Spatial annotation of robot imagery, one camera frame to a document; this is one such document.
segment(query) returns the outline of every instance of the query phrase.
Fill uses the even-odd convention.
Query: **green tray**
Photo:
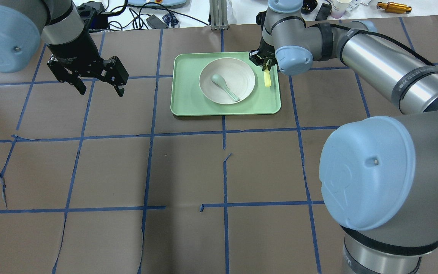
[[[210,62],[232,57],[247,63],[253,70],[256,84],[243,101],[222,105],[204,96],[198,85],[200,72]],[[280,110],[280,88],[276,66],[271,68],[271,87],[265,87],[261,67],[249,60],[248,52],[180,54],[173,68],[172,101],[170,109],[176,116],[273,114]]]

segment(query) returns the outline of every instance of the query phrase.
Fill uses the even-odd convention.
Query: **white cup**
[[[330,12],[330,16],[333,18],[341,18],[346,9],[349,7],[349,3],[352,0],[333,0],[332,1],[332,11]]]

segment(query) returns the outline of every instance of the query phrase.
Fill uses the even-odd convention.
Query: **blue joint cap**
[[[400,121],[376,116],[343,125],[329,136],[320,157],[325,206],[344,227],[380,227],[406,201],[415,168],[415,145]]]
[[[366,28],[368,29],[368,31],[371,32],[378,32],[378,29],[376,28],[376,26],[374,25],[373,22],[369,21],[369,20],[356,20],[353,22],[360,22],[361,24],[363,24],[364,26],[366,26]]]
[[[312,67],[313,56],[306,48],[283,46],[275,52],[278,68],[285,75],[297,75]]]
[[[268,7],[278,13],[294,13],[303,5],[303,0],[268,0]]]
[[[0,72],[22,70],[40,45],[40,31],[24,14],[0,5]]]

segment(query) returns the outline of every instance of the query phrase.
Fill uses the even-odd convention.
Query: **yellow object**
[[[412,11],[412,7],[408,7],[405,4],[398,4],[394,2],[388,2],[387,4],[384,4],[382,2],[378,2],[376,4],[377,9],[384,9],[386,12],[390,13],[410,13]]]
[[[265,69],[265,87],[271,87],[270,71],[268,69]]]

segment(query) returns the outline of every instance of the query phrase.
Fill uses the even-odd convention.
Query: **light green spoon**
[[[212,75],[211,80],[214,84],[216,84],[218,87],[220,87],[222,90],[224,90],[231,97],[231,99],[233,99],[233,101],[237,102],[240,100],[240,98],[238,96],[236,96],[236,94],[231,92],[231,90],[227,87],[226,81],[224,80],[224,78],[221,75],[214,74],[214,75]]]

